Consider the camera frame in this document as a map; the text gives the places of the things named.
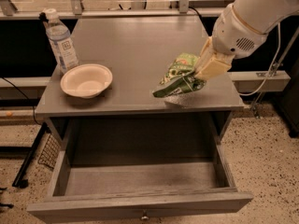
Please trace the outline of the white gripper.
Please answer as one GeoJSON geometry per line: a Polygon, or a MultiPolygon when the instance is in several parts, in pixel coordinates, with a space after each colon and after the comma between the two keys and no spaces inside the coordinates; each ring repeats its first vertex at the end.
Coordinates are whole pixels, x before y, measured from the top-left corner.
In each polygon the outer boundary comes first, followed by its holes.
{"type": "Polygon", "coordinates": [[[212,37],[209,36],[202,47],[195,65],[195,77],[209,80],[226,73],[232,67],[232,55],[236,59],[249,57],[267,37],[268,34],[256,32],[245,24],[229,4],[217,18],[212,37]],[[213,54],[213,49],[222,54],[213,54]]]}

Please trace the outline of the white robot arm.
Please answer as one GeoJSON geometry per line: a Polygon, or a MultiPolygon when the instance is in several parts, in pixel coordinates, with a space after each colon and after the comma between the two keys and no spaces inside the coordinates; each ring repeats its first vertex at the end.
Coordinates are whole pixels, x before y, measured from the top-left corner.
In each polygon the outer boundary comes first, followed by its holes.
{"type": "Polygon", "coordinates": [[[234,59],[249,57],[280,21],[298,10],[299,0],[235,0],[217,18],[195,76],[208,80],[227,72],[234,59]]]}

